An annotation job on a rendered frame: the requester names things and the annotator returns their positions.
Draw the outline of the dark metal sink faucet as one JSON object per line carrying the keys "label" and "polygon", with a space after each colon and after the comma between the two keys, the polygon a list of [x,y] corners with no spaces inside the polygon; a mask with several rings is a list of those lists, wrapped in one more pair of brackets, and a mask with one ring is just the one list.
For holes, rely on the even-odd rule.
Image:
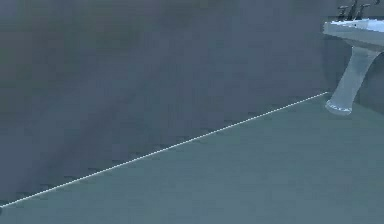
{"label": "dark metal sink faucet", "polygon": [[380,5],[382,0],[370,0],[369,3],[359,3],[360,0],[352,0],[350,6],[342,5],[338,6],[339,14],[336,17],[337,21],[354,21],[362,20],[364,15],[364,10],[371,6]]}

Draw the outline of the white pedestal sink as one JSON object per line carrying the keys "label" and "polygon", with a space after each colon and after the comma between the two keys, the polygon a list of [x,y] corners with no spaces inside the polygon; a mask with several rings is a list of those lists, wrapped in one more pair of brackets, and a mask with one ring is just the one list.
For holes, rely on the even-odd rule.
{"label": "white pedestal sink", "polygon": [[384,52],[384,20],[361,19],[330,21],[323,33],[342,39],[352,48],[348,65],[325,108],[333,114],[347,116],[373,61]]}

